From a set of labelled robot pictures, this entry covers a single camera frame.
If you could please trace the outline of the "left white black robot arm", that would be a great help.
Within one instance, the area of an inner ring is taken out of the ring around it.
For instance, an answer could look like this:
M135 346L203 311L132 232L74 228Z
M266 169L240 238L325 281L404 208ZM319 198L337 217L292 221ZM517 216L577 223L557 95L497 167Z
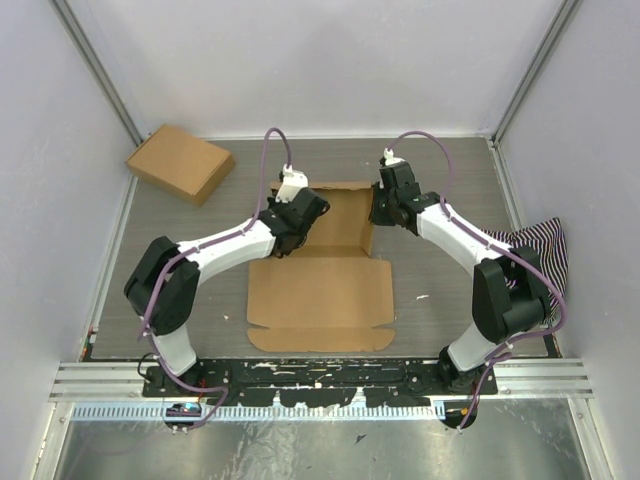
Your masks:
M329 209L325 198L304 187L291 200L269 197L266 207L229 230L183 242L161 236L149 244L123 293L141 319L138 336L149 340L170 390L181 397L225 390L202 385L186 327L198 288L238 265L290 255Z

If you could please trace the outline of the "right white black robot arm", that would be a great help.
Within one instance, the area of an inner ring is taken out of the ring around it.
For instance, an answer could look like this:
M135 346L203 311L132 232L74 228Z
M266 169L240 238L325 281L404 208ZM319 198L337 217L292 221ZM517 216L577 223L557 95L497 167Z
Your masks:
M441 350L437 361L441 385L451 394L466 392L483 366L550 319L553 300L563 304L534 248L490 237L433 192L377 182L370 219L378 226L402 227L436 245L471 276L471 324Z

